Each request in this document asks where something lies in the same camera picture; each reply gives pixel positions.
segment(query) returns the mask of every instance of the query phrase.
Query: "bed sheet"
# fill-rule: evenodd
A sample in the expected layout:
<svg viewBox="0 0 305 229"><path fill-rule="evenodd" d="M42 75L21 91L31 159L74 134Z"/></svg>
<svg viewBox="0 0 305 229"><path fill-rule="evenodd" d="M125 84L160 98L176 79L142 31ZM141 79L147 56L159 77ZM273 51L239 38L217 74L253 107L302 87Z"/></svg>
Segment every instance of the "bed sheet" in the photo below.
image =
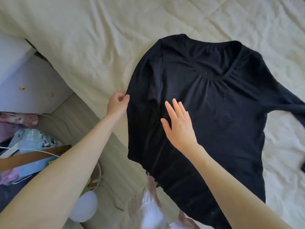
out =
<svg viewBox="0 0 305 229"><path fill-rule="evenodd" d="M126 91L143 54L185 33L206 42L239 40L305 100L304 0L0 0L0 28L27 38L102 118ZM128 145L127 118L115 129ZM305 130L289 113L269 114L263 150L267 204L294 228L305 225Z"/></svg>

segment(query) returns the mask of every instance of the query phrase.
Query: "light blue plastic bag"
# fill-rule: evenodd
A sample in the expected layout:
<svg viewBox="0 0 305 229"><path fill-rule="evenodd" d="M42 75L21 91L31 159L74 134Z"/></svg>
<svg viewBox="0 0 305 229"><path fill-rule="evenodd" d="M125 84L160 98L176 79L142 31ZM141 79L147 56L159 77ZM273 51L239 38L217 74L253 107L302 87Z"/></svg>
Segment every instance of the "light blue plastic bag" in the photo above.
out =
<svg viewBox="0 0 305 229"><path fill-rule="evenodd" d="M11 140L9 147L14 146L16 143L18 143L17 147L22 149L19 150L15 155L31 153L33 152L32 150L45 150L63 145L60 141L52 138L51 136L47 136L43 132L40 132L37 129L30 129L30 128L21 129L17 131L13 139ZM18 182L19 180L21 180L24 177L27 177L28 175L42 171L50 161L53 161L56 158L57 158L56 156L52 156L49 158L39 160L37 162L32 162L17 167L19 178L15 180L13 183Z"/></svg>

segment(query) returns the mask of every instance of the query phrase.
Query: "shirt neckline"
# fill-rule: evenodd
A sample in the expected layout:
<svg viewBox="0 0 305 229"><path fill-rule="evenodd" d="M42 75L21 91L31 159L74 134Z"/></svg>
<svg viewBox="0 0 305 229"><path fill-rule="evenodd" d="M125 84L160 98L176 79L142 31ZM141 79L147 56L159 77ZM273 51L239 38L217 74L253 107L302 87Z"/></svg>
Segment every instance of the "shirt neckline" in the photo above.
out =
<svg viewBox="0 0 305 229"><path fill-rule="evenodd" d="M192 38L189 38L186 34L183 34L184 36L184 49L186 51L186 57L189 60L190 64L193 66L193 68L199 73L201 74L203 77L207 78L207 79L211 79L211 80L221 80L226 78L227 76L229 76L232 71L234 70L234 68L236 67L236 65L238 64L240 57L242 55L242 51L243 51L243 45L241 42L239 41L228 41L228 42L203 42L203 41L199 41L199 40L195 40ZM215 76L215 75L211 75L211 74L207 74L207 73L203 73L201 71L201 68L194 62L193 58L190 56L189 52L186 50L186 46L185 43L187 41L193 41L193 42L197 42L200 44L204 44L204 45L211 45L214 47L225 47L228 45L234 45L234 44L238 44L240 46L240 50L237 54L237 56L235 57L234 61L232 62L232 64L230 65L229 69L227 70L226 73L224 73L222 76Z"/></svg>

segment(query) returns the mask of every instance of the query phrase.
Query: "white drawer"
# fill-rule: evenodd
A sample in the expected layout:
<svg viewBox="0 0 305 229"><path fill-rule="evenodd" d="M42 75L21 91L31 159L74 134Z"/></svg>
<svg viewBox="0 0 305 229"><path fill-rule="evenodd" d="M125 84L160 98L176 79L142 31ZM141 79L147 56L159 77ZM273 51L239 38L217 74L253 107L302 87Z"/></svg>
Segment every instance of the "white drawer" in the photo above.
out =
<svg viewBox="0 0 305 229"><path fill-rule="evenodd" d="M72 93L46 61L32 56L0 84L0 111L52 113Z"/></svg>

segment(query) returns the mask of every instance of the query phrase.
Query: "white cabinet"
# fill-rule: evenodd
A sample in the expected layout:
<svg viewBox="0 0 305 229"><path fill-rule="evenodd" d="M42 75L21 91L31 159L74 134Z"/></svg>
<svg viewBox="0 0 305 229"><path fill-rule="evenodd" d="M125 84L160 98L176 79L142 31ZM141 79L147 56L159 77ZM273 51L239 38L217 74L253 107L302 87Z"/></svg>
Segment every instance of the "white cabinet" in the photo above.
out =
<svg viewBox="0 0 305 229"><path fill-rule="evenodd" d="M34 56L35 50L24 45L25 40L14 41L3 35L0 34L0 111L52 113L73 91L46 61Z"/></svg>

